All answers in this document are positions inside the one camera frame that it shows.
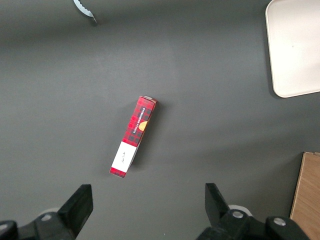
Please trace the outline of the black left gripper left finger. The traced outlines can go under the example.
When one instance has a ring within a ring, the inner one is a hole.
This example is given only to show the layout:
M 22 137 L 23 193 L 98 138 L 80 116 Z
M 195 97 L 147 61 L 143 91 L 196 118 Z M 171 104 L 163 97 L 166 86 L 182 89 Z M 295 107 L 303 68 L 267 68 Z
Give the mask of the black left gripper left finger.
M 18 226 L 14 220 L 0 222 L 2 240 L 75 240 L 93 211 L 90 184 L 82 184 L 57 211 L 39 215 Z

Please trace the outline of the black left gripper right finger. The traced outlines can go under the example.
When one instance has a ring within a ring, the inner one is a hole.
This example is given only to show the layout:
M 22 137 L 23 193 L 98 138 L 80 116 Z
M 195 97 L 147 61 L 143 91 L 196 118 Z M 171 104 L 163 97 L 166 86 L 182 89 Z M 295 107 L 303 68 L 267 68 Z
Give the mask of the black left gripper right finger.
M 239 208 L 232 209 L 214 183 L 205 184 L 205 211 L 210 227 L 198 240 L 308 240 L 307 234 L 288 217 L 269 216 L 256 220 Z

